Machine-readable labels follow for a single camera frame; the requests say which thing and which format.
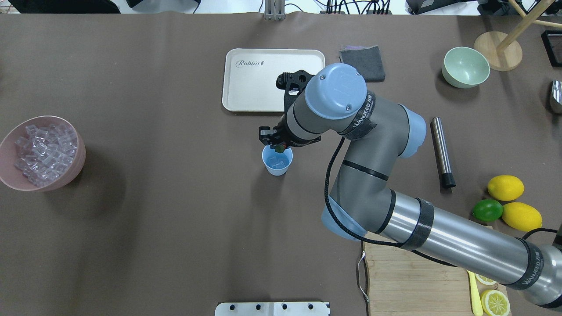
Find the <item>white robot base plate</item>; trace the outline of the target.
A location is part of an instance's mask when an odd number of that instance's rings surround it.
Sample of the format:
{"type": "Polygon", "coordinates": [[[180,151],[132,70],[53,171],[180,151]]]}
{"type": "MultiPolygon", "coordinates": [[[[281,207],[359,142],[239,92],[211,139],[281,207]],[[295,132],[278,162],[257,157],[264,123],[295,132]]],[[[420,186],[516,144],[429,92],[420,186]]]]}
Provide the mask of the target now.
{"type": "Polygon", "coordinates": [[[215,316],[330,316],[329,302],[223,302],[215,316]]]}

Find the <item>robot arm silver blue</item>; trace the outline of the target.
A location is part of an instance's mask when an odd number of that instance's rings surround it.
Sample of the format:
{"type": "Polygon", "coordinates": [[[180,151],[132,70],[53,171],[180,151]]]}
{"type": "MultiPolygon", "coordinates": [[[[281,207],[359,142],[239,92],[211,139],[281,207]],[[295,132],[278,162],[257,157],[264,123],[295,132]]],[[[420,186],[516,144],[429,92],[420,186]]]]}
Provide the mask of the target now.
{"type": "Polygon", "coordinates": [[[285,113],[274,128],[261,126],[259,140],[278,153],[321,140],[329,130],[349,140],[329,188],[325,176],[323,222],[340,236],[413,252],[518,290],[536,306],[561,310],[561,238],[537,246],[462,218],[421,198],[388,188],[398,158],[413,156],[427,132],[424,119],[367,89],[351,65],[331,64],[317,74],[284,72],[285,113]],[[367,232],[388,238],[367,239],[367,232]]]}

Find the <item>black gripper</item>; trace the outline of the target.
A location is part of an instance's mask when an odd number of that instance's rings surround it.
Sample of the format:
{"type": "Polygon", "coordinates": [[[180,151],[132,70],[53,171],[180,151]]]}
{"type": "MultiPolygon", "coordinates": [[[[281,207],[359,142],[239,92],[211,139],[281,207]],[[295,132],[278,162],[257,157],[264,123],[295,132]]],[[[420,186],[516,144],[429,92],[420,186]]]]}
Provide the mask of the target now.
{"type": "Polygon", "coordinates": [[[272,148],[289,148],[298,145],[297,136],[290,129],[279,124],[275,128],[259,126],[259,141],[264,145],[271,145],[272,148]]]}

